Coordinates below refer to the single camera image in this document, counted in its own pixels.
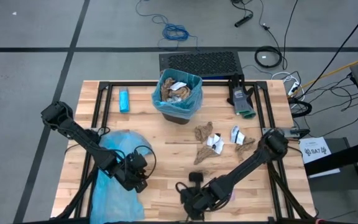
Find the trash can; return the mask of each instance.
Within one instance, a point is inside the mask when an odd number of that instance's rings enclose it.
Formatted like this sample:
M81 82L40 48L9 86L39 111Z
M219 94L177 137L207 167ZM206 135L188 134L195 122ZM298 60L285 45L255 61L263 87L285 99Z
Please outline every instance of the trash can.
M189 96L180 102L169 103L162 101L161 86L168 78L174 79L175 82L186 83L186 86L191 91ZM166 69L160 77L155 91L152 93L153 105L163 114L166 120L177 124L187 124L203 104L202 85L203 80L197 75L174 69Z

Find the white paper scrap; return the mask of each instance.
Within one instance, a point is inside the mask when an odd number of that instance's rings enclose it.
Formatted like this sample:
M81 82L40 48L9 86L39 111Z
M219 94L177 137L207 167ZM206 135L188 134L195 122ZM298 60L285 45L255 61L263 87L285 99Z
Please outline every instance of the white paper scrap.
M216 134L214 134L213 138L211 136L208 136L208 140L206 141L206 145L212 147L213 145L215 145L219 141L220 138L221 137L217 136Z
M173 91L177 91L178 89L180 89L181 87L184 87L186 86L187 84L186 83L183 83L183 82L177 82L175 84L173 84L170 89L173 90Z
M299 148L303 154L304 164L331 155L331 151L329 150L327 143L323 137L301 139L299 143ZM319 174L310 175L309 178L321 177L324 175L336 174L339 172L339 169L333 169L321 172Z
M224 142L223 142L222 138L219 138L219 141L215 144L216 147L215 147L215 149L213 148L213 150L216 153L220 154L223 150L223 145L224 145Z
M242 143L244 142L244 138L246 136L243 135L240 132L240 128L238 127L238 125L235 125L232 129L231 129L231 138L230 138L230 142L242 145Z

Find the blue plastic bag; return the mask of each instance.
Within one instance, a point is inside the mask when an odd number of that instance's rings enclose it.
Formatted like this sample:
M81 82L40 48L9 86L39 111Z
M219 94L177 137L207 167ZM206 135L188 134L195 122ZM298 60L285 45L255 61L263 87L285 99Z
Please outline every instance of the blue plastic bag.
M106 134L102 137L99 145L106 149L119 149L125 155L133 152L137 146L151 148L151 145L143 136L130 130ZM150 153L146 147L140 147L136 150L143 156ZM144 209L137 199L136 191L125 190L115 177L110 179L99 170L93 192L90 223L133 222L142 219L144 219Z
M191 90L188 98L178 103L167 103L161 100L161 86L167 78L173 78L176 82L183 82ZM152 101L155 108L164 114L183 119L190 119L203 104L203 80L197 76L174 69L166 69L152 93Z

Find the white cable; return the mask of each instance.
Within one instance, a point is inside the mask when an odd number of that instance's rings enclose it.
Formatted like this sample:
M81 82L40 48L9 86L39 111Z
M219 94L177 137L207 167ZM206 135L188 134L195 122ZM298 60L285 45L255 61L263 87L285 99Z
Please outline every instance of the white cable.
M285 82L288 82L288 81L291 81L291 80L294 80L295 82L298 82L298 83L299 83L299 86L298 86L298 87L301 88L301 90L302 90L302 95L303 95L303 98L302 98L300 101L305 100L305 92L304 92L304 90L302 89L301 83L298 81L297 78L295 78L293 75L291 75L291 73L289 73L289 72L277 72L276 74L273 74L273 75L272 75L272 78L271 78L271 79L273 79L274 76L276 76L276 75L281 75L281 74L286 74L286 75L287 75L286 77L284 77L284 78L282 79L284 83L285 83Z

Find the wooden table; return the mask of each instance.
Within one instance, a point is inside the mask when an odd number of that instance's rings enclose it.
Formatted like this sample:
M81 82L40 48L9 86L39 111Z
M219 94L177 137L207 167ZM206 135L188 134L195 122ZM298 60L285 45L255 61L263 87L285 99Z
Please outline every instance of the wooden table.
M267 81L270 101L276 127L290 128L293 126L290 109L287 103L282 81ZM99 81L84 81L80 99L75 113L75 121L84 128L91 126L93 110L98 92ZM175 190L178 181L188 183L188 174L191 171L202 170L204 181L230 172L239 164L234 152L235 144L230 142L230 132L234 125L239 125L241 131L248 137L258 140L261 137L260 124L257 117L246 120L233 113L233 107L226 102L228 89L226 86L204 86L203 105L186 125L169 122L163 118L152 105L151 93L154 86L130 86L130 113L119 112L119 89L113 88L110 104L108 127L114 130L130 129L143 135L152 145L157 155L155 172L147 180L148 187L140 194L139 200L145 208L146 221L177 221L184 220L186 213L180 204L179 194ZM265 112L264 98L262 106ZM101 125L104 101L102 97L99 112L98 126ZM197 147L202 144L195 139L194 128L197 125L206 125L213 122L213 132L221 133L225 142L221 156L207 158L198 165L193 165ZM68 147L76 144L70 141ZM297 142L291 146L298 147ZM254 148L245 152L245 158L250 156ZM85 150L78 147L70 149L64 160L62 174L56 193L55 203L51 216L58 215L77 192L85 158ZM153 156L146 156L149 163L148 170L154 164ZM296 199L311 215L315 214L308 179L303 167L301 154L288 150L283 159L287 174L288 186ZM285 203L279 191L280 205L283 216L286 216ZM88 203L88 194L85 196L82 214L85 214ZM272 193L270 191L269 175L266 165L260 166L234 189L234 200L217 212L206 213L206 220L211 221L266 221L267 217L274 217Z

